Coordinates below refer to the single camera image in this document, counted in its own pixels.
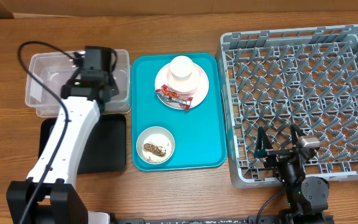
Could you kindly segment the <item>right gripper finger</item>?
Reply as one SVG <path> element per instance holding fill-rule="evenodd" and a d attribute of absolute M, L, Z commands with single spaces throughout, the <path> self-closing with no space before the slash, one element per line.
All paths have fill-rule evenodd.
<path fill-rule="evenodd" d="M 257 142 L 254 151 L 255 158 L 263 158 L 271 155 L 273 151 L 272 144 L 269 137 L 264 131 L 263 127 L 259 126 L 257 130 Z"/>
<path fill-rule="evenodd" d="M 295 124 L 290 125 L 290 132 L 291 132 L 291 143 L 296 145 L 298 142 L 298 138 L 300 136 L 305 136 L 306 134 Z"/>

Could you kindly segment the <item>brown food piece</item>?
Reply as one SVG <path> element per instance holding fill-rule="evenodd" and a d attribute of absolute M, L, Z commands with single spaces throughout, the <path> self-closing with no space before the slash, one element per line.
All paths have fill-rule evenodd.
<path fill-rule="evenodd" d="M 147 151 L 147 152 L 151 152 L 152 154 L 159 156 L 159 157 L 164 157 L 166 155 L 166 149 L 163 146 L 157 146 L 155 144 L 152 143 L 145 143 L 143 144 L 143 150 Z"/>

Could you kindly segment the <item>grey bowl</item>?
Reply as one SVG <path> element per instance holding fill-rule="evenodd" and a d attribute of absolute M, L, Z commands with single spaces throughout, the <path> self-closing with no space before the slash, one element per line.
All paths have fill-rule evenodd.
<path fill-rule="evenodd" d="M 172 156 L 173 156 L 173 153 L 175 151 L 175 140 L 173 138 L 173 135 L 171 134 L 171 132 L 163 127 L 160 127 L 160 126 L 152 126 L 152 127 L 149 127 L 145 130 L 143 130 L 140 134 L 139 134 L 139 137 L 137 138 L 137 141 L 136 141 L 136 151 L 137 151 L 137 154 L 138 156 L 146 163 L 148 164 L 151 164 L 149 162 L 147 162 L 142 154 L 142 144 L 144 142 L 144 140 L 150 136 L 151 134 L 163 134 L 165 135 L 167 138 L 169 138 L 169 140 L 171 140 L 172 142 L 172 154 L 171 156 L 165 161 L 167 162 Z"/>

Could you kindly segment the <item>red snack wrapper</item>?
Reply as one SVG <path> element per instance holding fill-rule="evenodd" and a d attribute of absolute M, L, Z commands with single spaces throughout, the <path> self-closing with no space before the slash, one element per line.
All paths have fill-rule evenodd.
<path fill-rule="evenodd" d="M 193 97 L 180 96 L 173 89 L 167 85 L 162 85 L 160 88 L 155 90 L 157 96 L 164 103 L 176 103 L 181 109 L 188 111 L 191 107 Z"/>

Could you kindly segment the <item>white rice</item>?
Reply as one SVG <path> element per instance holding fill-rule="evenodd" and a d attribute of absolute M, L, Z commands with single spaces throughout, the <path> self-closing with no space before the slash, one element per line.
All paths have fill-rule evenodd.
<path fill-rule="evenodd" d="M 163 163 L 172 154 L 172 146 L 173 146 L 172 142 L 171 142 L 171 140 L 169 140 L 169 138 L 167 138 L 163 134 L 151 134 L 144 140 L 143 144 L 145 144 L 145 143 L 152 143 L 157 146 L 163 146 L 166 149 L 166 155 L 164 157 L 159 157 L 159 156 L 152 154 L 151 152 L 147 152 L 147 151 L 143 150 L 143 147 L 142 147 L 142 154 L 143 154 L 145 160 L 151 164 Z"/>

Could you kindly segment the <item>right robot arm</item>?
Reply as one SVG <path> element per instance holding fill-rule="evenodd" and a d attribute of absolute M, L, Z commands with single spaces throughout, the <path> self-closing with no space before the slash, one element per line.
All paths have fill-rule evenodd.
<path fill-rule="evenodd" d="M 267 223 L 334 223 L 332 216 L 324 214 L 328 209 L 329 182 L 317 176 L 307 177 L 303 167 L 317 155 L 321 143 L 295 124 L 290 125 L 290 132 L 292 147 L 274 150 L 263 127 L 258 127 L 254 157 L 265 160 L 264 167 L 273 169 L 283 189 L 262 205 L 255 222 L 265 219 Z M 287 196 L 289 207 L 272 218 L 263 217 L 264 208 L 282 194 Z"/>

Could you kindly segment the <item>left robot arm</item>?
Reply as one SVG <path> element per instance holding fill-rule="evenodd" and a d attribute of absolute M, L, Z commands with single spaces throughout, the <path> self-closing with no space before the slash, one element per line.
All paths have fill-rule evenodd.
<path fill-rule="evenodd" d="M 12 181 L 6 200 L 14 223 L 112 223 L 106 212 L 90 212 L 75 185 L 100 106 L 117 91 L 111 72 L 79 68 L 52 94 L 60 111 L 43 153 L 24 181 Z"/>

